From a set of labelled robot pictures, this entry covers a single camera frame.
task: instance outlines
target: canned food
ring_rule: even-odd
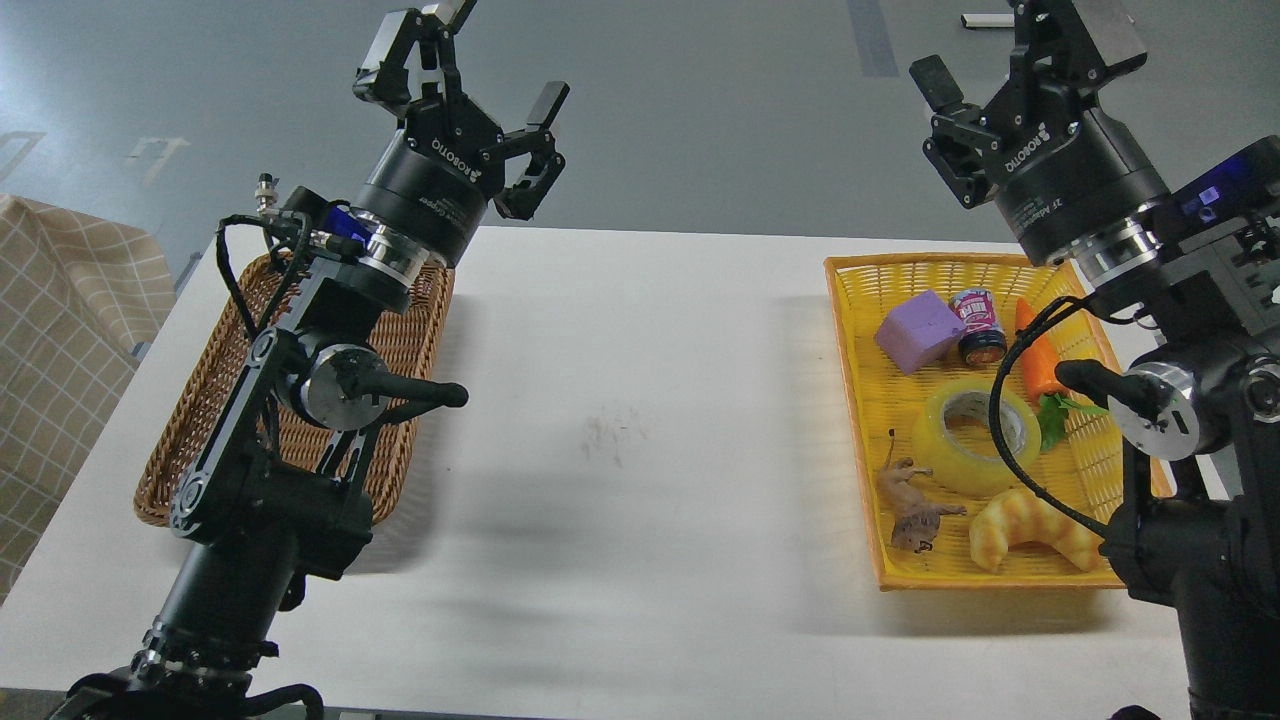
[[[964,322],[960,357],[970,368],[1000,363],[1005,356],[1005,331],[996,319],[996,299],[980,287],[963,290],[951,297],[951,311]]]

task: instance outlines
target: bread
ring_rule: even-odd
[[[1059,512],[1027,488],[1005,491],[991,498],[969,524],[969,556],[979,568],[995,573],[1009,548],[1041,542],[1059,551],[1083,571],[1102,565],[1102,538]]]

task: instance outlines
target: white table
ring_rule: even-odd
[[[239,264],[260,247],[233,238]],[[471,402],[428,416],[398,509],[276,616],[253,689],[544,717],[1185,716],[1171,610],[876,588],[822,260],[940,249],[1016,251],[481,228],[435,370]],[[0,685],[127,664],[164,601],[187,544],[131,496],[224,302],[210,256],[0,609]]]

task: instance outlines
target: purple block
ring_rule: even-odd
[[[890,310],[876,343],[910,375],[946,355],[963,334],[964,320],[929,290]]]

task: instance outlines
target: plaid fabric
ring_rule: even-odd
[[[0,195],[0,602],[173,302],[147,233]]]

